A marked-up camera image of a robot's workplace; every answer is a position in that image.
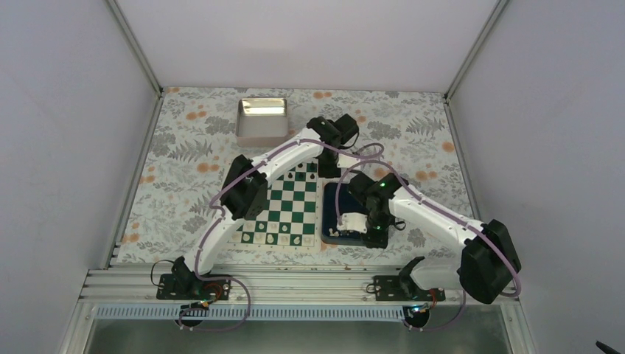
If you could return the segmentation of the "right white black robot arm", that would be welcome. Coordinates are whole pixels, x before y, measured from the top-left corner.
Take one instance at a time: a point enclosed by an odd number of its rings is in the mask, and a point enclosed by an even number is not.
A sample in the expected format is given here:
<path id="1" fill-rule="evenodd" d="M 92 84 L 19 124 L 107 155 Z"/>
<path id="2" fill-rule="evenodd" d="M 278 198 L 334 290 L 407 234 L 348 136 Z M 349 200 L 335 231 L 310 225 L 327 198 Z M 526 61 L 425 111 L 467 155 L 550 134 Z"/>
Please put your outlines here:
<path id="1" fill-rule="evenodd" d="M 451 253 L 448 260 L 417 256 L 397 275 L 401 296 L 417 300 L 426 291 L 464 290 L 473 299 L 491 304 L 518 281 L 522 268 L 507 227 L 458 214 L 427 198 L 405 179 L 388 174 L 379 181 L 358 173 L 348 183 L 349 194 L 364 213 L 341 214 L 340 231 L 359 232 L 367 248 L 385 248 L 391 226 L 415 224 L 434 236 Z"/>

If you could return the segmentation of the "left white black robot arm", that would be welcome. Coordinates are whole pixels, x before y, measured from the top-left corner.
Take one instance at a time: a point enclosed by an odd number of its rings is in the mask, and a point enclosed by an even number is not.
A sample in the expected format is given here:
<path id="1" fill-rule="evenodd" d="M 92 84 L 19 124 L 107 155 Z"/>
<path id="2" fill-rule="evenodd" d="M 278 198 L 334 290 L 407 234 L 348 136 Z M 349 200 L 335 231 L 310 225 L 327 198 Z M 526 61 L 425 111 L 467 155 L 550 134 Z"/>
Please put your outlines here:
<path id="1" fill-rule="evenodd" d="M 312 160 L 316 161 L 319 177 L 337 177 L 341 172 L 340 157 L 351 155 L 344 144 L 358 133 L 356 120 L 348 114 L 335 121 L 315 117 L 300 133 L 271 151 L 252 159 L 237 156 L 222 190 L 209 201 L 209 208 L 214 210 L 211 226 L 187 254 L 173 261 L 171 272 L 161 278 L 162 291 L 183 294 L 188 299 L 200 296 L 205 282 L 211 280 L 218 254 L 245 221 L 261 213 L 272 183 Z"/>

